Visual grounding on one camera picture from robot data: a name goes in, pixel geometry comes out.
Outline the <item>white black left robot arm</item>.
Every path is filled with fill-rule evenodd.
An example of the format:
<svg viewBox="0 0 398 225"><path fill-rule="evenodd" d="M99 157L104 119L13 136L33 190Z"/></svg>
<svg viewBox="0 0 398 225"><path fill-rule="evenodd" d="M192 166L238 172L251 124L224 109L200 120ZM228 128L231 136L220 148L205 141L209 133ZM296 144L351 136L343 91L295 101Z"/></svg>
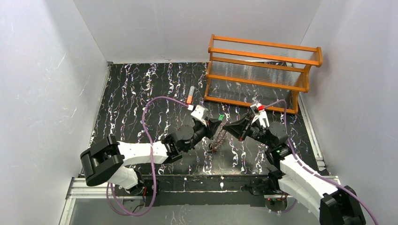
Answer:
<svg viewBox="0 0 398 225"><path fill-rule="evenodd" d="M109 135L80 155L86 184L94 187L110 182L125 189L141 186L141 175L129 165L180 160L184 152L194 149L203 138L213 138L221 123L219 119L195 120L194 126L184 125L153 144L120 142Z"/></svg>

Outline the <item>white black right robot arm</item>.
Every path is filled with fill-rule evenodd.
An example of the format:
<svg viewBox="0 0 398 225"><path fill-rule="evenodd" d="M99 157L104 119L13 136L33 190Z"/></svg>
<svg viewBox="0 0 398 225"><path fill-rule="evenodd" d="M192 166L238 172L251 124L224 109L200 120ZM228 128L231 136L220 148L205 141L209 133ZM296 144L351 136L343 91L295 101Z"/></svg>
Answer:
<svg viewBox="0 0 398 225"><path fill-rule="evenodd" d="M263 127L258 119L246 117L227 124L223 130L240 141L247 137L267 146L265 155L277 168L269 173L275 188L293 196L313 213L322 225L364 225L366 219L356 193L349 186L319 178L288 145L285 125L273 122Z"/></svg>

